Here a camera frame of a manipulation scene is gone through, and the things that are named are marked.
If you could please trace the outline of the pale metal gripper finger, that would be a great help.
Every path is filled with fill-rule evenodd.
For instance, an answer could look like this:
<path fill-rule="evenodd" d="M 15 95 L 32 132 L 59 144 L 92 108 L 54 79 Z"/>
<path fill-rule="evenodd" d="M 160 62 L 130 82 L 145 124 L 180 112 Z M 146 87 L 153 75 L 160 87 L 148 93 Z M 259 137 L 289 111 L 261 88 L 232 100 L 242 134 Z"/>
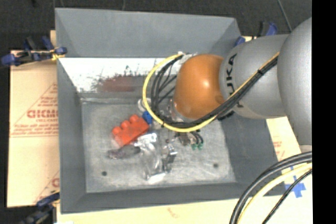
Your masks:
<path fill-rule="evenodd" d="M 162 168 L 166 173 L 169 172 L 169 157 L 170 157 L 169 149 L 163 148 L 161 151 Z"/>
<path fill-rule="evenodd" d="M 178 155 L 178 152 L 174 148 L 169 149 L 169 164 L 172 165 Z"/>

